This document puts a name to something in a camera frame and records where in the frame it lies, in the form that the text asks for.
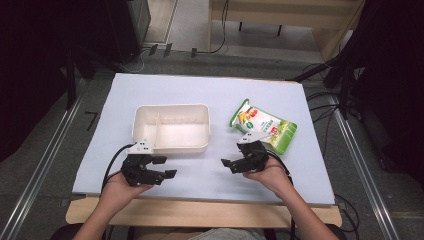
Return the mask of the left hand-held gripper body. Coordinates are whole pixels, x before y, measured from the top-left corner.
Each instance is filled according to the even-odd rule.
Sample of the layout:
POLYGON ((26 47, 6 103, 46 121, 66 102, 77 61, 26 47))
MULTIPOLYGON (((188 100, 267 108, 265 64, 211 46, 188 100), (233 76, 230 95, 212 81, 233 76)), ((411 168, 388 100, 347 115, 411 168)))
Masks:
POLYGON ((155 155, 153 149, 146 141, 135 143, 127 151, 121 172, 130 186, 141 184, 160 185, 165 179, 164 172, 149 170, 147 165, 152 163, 155 155))

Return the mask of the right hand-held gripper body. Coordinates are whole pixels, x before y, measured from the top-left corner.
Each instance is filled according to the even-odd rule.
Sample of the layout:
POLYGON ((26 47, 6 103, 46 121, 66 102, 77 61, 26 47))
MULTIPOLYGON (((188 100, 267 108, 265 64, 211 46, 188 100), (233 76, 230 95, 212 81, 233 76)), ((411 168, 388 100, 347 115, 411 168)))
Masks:
POLYGON ((237 143, 237 147, 243 155, 243 164, 249 166, 248 171, 262 171, 268 160, 268 152, 261 140, 269 136, 266 132, 246 133, 237 143))

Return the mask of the green and white snack packet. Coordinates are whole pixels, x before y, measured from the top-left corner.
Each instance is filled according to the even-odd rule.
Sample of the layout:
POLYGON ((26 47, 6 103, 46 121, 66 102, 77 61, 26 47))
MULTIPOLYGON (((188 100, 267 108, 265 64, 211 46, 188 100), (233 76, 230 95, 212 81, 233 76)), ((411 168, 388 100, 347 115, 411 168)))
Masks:
POLYGON ((284 155, 291 143, 297 125, 288 120, 276 117, 245 99, 231 117, 229 126, 243 133, 265 132, 268 137, 263 141, 268 143, 279 155, 284 155))

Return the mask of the white plastic divided box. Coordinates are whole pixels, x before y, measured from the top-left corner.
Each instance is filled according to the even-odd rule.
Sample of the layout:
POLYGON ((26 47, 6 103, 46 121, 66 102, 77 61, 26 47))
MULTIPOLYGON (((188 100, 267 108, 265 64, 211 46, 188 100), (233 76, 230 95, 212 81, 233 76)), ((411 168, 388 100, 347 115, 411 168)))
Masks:
POLYGON ((144 105, 134 116, 132 138, 146 141, 156 154, 204 152, 210 136, 204 104, 144 105))

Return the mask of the person's left hand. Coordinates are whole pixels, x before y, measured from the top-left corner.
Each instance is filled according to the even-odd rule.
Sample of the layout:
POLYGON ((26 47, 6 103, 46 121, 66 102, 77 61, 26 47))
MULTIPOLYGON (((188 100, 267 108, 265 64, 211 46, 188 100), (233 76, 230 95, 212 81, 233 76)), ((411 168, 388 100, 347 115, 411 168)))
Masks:
POLYGON ((101 194, 99 205, 103 210, 117 213, 133 199, 151 188, 152 185, 145 184, 130 186, 123 174, 118 173, 107 181, 101 194))

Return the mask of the person's right hand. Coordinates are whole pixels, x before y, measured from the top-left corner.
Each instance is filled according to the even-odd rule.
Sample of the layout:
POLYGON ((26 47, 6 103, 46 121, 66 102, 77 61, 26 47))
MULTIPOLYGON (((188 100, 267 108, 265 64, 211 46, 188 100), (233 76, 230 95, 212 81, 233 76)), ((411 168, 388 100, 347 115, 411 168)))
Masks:
POLYGON ((260 182, 281 200, 287 200, 294 195, 294 187, 288 179, 283 166, 273 157, 268 159, 262 171, 245 172, 243 176, 260 182))

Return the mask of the wooden table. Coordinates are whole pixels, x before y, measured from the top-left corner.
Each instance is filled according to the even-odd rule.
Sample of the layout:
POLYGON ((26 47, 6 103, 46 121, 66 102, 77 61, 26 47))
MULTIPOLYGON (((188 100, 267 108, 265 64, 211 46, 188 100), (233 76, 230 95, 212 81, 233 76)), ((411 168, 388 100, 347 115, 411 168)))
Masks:
POLYGON ((147 227, 289 228, 291 215, 278 204, 138 198, 110 221, 147 227))

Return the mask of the person's grey clothing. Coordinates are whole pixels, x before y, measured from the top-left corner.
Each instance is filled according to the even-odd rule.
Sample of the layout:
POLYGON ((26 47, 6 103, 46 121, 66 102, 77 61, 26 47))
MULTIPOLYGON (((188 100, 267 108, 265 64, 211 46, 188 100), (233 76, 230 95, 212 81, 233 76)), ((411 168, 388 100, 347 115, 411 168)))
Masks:
POLYGON ((266 240, 261 231, 234 228, 214 228, 188 240, 266 240))

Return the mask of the white table mat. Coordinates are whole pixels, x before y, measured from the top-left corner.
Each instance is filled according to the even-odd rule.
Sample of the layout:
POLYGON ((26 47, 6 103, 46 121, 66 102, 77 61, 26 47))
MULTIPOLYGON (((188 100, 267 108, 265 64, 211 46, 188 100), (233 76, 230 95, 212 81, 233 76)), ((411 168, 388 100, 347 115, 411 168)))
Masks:
POLYGON ((174 178, 147 191, 149 197, 216 201, 274 202, 276 196, 256 181, 233 174, 221 159, 238 159, 240 131, 229 121, 243 100, 296 123, 297 131, 282 160, 294 186, 313 205, 331 205, 334 193, 321 155, 304 90, 284 81, 237 78, 118 74, 82 159, 73 190, 97 194, 107 171, 125 159, 121 147, 132 143, 135 111, 144 105, 204 104, 209 108, 211 136, 204 152, 168 155, 164 169, 174 178))

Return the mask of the black metal stand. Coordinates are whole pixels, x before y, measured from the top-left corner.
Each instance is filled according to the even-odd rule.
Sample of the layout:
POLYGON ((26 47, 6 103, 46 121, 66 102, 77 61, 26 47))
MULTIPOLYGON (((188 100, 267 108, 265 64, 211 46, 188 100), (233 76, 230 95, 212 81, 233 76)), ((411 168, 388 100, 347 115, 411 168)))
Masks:
POLYGON ((337 84, 340 84, 337 107, 343 119, 347 120, 349 83, 353 80, 354 77, 354 66, 349 61, 348 54, 344 50, 342 50, 339 54, 330 60, 324 63, 320 63, 316 67, 313 67, 311 70, 308 70, 296 77, 290 78, 290 81, 300 83, 309 77, 323 72, 324 70, 329 70, 323 80, 324 86, 327 89, 332 89, 337 84))

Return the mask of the dark curtain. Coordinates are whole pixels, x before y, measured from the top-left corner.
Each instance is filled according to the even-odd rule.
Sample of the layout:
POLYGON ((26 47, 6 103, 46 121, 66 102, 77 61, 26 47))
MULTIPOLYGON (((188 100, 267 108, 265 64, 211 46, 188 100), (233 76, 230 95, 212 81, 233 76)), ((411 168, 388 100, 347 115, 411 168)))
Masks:
POLYGON ((365 0, 343 56, 362 70, 350 94, 383 165, 424 190, 424 0, 365 0))
POLYGON ((72 104, 73 67, 118 67, 102 43, 111 7, 123 0, 0 0, 0 162, 14 154, 63 95, 72 104))

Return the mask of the light wooden bench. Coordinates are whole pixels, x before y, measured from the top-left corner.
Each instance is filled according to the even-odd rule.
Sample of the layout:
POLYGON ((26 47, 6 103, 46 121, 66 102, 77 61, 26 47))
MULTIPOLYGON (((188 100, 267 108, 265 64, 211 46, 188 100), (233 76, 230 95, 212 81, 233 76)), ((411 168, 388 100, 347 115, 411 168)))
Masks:
MULTIPOLYGON (((220 20, 226 0, 208 0, 208 49, 212 21, 220 20)), ((308 27, 322 58, 330 60, 349 30, 354 30, 366 0, 229 0, 227 20, 308 27)))

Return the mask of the metal floor rail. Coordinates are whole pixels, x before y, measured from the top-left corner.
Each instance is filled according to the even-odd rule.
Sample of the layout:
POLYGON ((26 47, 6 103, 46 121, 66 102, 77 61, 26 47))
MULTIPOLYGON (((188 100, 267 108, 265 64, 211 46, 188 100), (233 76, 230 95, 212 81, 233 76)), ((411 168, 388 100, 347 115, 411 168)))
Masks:
POLYGON ((335 116, 384 239, 400 240, 390 213, 366 164, 349 122, 339 110, 336 111, 335 116))
POLYGON ((68 110, 61 113, 60 121, 54 128, 51 137, 48 138, 48 144, 44 148, 42 155, 36 160, 36 165, 25 183, 22 192, 17 196, 11 212, 8 214, 7 221, 4 225, 0 226, 0 240, 16 239, 75 118, 86 88, 87 81, 80 78, 77 81, 77 97, 75 102, 68 110))

